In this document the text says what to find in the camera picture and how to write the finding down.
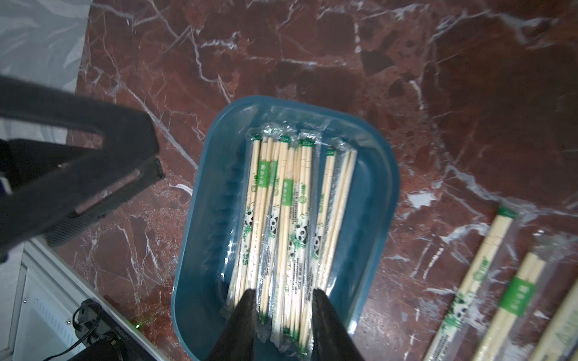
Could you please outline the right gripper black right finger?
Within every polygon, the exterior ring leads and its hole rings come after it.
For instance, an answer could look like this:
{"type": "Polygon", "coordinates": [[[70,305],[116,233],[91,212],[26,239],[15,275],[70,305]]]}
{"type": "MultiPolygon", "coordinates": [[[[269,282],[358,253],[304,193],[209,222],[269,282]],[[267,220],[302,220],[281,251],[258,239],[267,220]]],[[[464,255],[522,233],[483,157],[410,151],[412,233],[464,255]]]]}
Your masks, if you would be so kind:
{"type": "Polygon", "coordinates": [[[338,318],[327,294],[320,289],[314,289],[312,293],[312,333],[316,360],[364,360],[338,318]]]}

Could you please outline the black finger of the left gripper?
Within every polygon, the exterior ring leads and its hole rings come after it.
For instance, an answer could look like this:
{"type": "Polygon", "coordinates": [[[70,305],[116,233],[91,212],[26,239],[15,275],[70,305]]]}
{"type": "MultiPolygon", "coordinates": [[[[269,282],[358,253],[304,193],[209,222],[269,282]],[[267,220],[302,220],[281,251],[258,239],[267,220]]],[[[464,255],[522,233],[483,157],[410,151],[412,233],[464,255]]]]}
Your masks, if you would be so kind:
{"type": "Polygon", "coordinates": [[[35,236],[64,245],[164,176],[143,111],[2,77],[1,116],[102,137],[99,149],[1,142],[2,261],[35,236]]]}

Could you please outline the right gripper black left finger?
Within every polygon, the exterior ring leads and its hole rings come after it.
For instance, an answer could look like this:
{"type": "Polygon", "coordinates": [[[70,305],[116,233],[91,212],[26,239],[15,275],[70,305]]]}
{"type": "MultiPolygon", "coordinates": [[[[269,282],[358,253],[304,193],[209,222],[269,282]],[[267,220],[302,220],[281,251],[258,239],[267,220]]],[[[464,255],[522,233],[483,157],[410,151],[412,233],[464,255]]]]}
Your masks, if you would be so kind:
{"type": "Polygon", "coordinates": [[[254,360],[257,293],[246,290],[205,360],[254,360]]]}

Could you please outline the teal storage box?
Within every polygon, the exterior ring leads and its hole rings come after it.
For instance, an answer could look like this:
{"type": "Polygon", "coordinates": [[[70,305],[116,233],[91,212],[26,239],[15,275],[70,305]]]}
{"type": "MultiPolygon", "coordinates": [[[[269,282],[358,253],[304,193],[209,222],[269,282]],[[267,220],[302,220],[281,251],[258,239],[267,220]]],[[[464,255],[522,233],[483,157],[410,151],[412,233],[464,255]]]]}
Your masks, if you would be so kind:
{"type": "Polygon", "coordinates": [[[172,321],[183,349],[205,359],[227,323],[225,297],[241,230],[251,130],[287,123],[342,138],[358,152],[328,296],[350,334],[360,322],[400,193],[390,144],[364,120],[327,108],[248,96],[227,105],[206,137],[172,292],[172,321]]]}

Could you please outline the chopstick pair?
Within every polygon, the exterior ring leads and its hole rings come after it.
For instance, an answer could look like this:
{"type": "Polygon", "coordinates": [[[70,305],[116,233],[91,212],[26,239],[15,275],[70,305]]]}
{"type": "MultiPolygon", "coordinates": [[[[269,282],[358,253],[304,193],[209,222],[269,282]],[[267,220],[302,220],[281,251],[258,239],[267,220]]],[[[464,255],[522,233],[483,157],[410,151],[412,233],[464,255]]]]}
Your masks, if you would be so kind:
{"type": "Polygon", "coordinates": [[[567,360],[577,343],[577,281],[567,293],[529,360],[567,360]]]}
{"type": "Polygon", "coordinates": [[[548,235],[536,233],[535,244],[525,255],[518,271],[510,280],[492,322],[480,342],[474,360],[505,359],[505,346],[513,331],[522,323],[525,312],[537,298],[553,267],[564,253],[577,244],[569,233],[548,235]]]}
{"type": "Polygon", "coordinates": [[[451,343],[464,325],[465,316],[473,303],[489,267],[506,238],[518,212],[501,205],[492,221],[489,233],[478,249],[458,292],[449,307],[424,357],[427,361],[445,360],[451,343]]]}

